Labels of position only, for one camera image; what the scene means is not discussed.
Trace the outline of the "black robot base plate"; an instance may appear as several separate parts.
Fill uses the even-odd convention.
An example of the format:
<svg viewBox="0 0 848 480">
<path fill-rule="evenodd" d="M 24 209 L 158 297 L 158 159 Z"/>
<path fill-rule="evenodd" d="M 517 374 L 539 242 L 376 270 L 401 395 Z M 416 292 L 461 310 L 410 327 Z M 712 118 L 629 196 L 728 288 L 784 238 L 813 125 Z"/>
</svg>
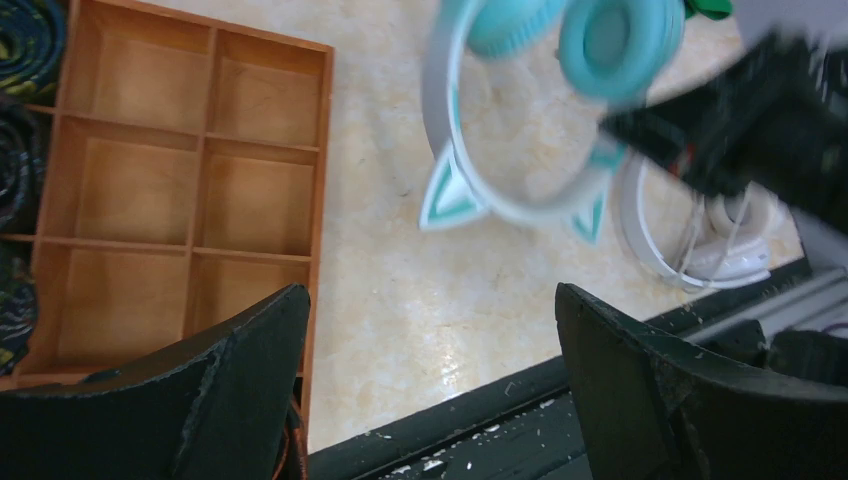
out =
<svg viewBox="0 0 848 480">
<path fill-rule="evenodd" d="M 847 272 L 803 260 L 760 283 L 649 319 L 673 334 L 758 315 L 772 332 L 824 326 L 847 312 Z M 589 479 L 561 357 L 542 362 L 309 457 L 312 479 Z"/>
</svg>

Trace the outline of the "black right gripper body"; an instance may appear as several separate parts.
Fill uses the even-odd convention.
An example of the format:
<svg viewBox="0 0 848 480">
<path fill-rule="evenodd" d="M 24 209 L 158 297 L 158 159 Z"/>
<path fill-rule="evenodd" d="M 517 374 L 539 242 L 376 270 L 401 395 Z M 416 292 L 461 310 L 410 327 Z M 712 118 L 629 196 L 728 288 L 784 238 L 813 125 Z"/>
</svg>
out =
<svg viewBox="0 0 848 480">
<path fill-rule="evenodd" d="M 751 182 L 847 229 L 847 45 L 769 33 L 706 83 L 601 131 L 708 197 Z"/>
</svg>

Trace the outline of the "teal cat-ear headphones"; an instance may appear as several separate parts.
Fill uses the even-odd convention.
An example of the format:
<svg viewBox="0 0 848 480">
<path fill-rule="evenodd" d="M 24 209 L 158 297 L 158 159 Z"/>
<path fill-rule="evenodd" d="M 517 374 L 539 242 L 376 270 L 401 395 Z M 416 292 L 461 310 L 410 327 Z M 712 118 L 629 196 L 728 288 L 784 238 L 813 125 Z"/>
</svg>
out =
<svg viewBox="0 0 848 480">
<path fill-rule="evenodd" d="M 442 1 L 422 60 L 435 162 L 418 226 L 493 217 L 596 243 L 628 151 L 597 130 L 642 104 L 684 37 L 681 1 Z"/>
</svg>

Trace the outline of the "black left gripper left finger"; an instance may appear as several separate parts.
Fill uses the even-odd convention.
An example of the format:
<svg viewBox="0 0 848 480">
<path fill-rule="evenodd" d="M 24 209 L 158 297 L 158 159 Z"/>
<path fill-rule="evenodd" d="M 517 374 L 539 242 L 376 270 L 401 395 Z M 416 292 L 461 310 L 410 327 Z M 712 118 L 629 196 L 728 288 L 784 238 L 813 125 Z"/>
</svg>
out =
<svg viewBox="0 0 848 480">
<path fill-rule="evenodd" d="M 229 320 L 75 384 L 1 395 L 5 479 L 304 479 L 294 383 L 310 296 Z"/>
</svg>

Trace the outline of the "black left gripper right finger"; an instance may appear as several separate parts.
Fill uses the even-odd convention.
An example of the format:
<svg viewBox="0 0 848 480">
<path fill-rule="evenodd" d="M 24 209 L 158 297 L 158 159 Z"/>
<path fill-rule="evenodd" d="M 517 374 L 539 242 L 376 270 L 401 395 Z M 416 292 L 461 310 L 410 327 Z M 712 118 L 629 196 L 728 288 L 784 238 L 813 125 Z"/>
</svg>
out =
<svg viewBox="0 0 848 480">
<path fill-rule="evenodd" d="M 750 366 L 573 284 L 555 317 L 597 479 L 843 479 L 847 391 Z"/>
</svg>

